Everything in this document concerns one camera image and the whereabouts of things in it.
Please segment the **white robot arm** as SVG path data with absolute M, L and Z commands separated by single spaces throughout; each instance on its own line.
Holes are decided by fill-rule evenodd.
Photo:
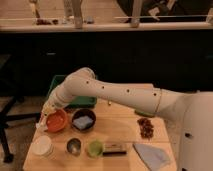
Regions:
M 78 96 L 97 97 L 182 125 L 178 171 L 213 171 L 213 92 L 183 93 L 160 88 L 134 88 L 103 82 L 88 67 L 56 86 L 42 107 L 51 115 Z

